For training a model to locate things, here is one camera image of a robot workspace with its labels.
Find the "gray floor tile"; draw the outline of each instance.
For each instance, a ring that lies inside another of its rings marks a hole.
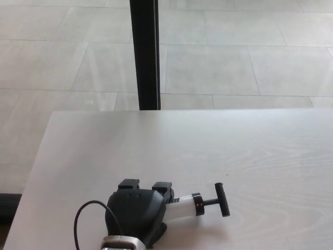
[[[259,94],[242,46],[168,45],[166,72],[166,93]]]
[[[270,12],[205,11],[208,44],[285,45]]]
[[[113,8],[129,8],[130,7],[130,0],[106,0],[105,6],[106,7],[113,7]],[[159,0],[158,7],[160,9],[169,9],[170,8],[170,0]]]
[[[0,88],[71,89],[86,43],[10,41],[0,55]]]
[[[116,93],[21,91],[0,130],[0,164],[32,165],[52,111],[111,111]]]
[[[162,110],[214,109],[211,95],[161,94]]]
[[[171,0],[171,9],[235,10],[234,0]]]
[[[161,44],[206,44],[203,11],[161,10]]]
[[[298,0],[235,0],[238,10],[302,12]]]
[[[139,110],[137,93],[118,93],[114,110]]]
[[[333,108],[332,97],[310,97],[315,108]]]
[[[31,165],[0,164],[0,193],[22,194]]]
[[[274,13],[288,46],[333,46],[333,14]]]
[[[161,92],[165,90],[167,46],[160,45]],[[92,43],[87,49],[74,90],[137,92],[132,44]]]
[[[56,40],[128,43],[132,31],[127,8],[71,7]]]
[[[67,7],[0,7],[0,39],[52,40]]]
[[[70,92],[63,110],[69,111],[113,111],[117,93]]]
[[[129,8],[130,0],[106,0],[105,6],[112,8]]]
[[[327,48],[327,50],[330,52],[332,58],[333,58],[333,48]]]
[[[0,90],[0,129],[14,108],[20,93],[15,90]]]
[[[298,0],[305,12],[331,13],[333,12],[332,0]]]
[[[165,80],[167,79],[167,57],[168,46],[160,44],[160,89],[161,93],[165,93]]]
[[[333,96],[333,59],[326,48],[249,47],[262,95]]]
[[[170,0],[159,0],[158,7],[160,9],[170,9]]]
[[[81,91],[21,91],[11,118],[52,111],[112,111],[117,93]]]
[[[311,108],[309,97],[215,95],[215,109]]]
[[[1,0],[0,5],[103,7],[105,0]]]

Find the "black handle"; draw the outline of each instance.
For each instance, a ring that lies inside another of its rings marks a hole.
[[[222,216],[227,217],[230,216],[229,212],[229,206],[227,202],[227,197],[225,196],[224,190],[223,190],[223,184],[222,183],[216,183],[215,189],[217,193],[217,198],[219,200],[219,205],[221,208]]]

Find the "black ring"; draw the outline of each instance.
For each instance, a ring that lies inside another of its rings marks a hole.
[[[203,199],[200,193],[192,194],[196,206],[196,216],[204,215]]]

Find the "black metal pole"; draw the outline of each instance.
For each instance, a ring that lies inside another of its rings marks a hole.
[[[140,110],[160,110],[158,0],[130,0]]]

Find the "black object on floor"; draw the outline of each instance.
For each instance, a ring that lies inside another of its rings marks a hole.
[[[140,110],[160,110],[158,0],[130,0]]]
[[[12,223],[21,196],[21,194],[0,194],[0,225]]]

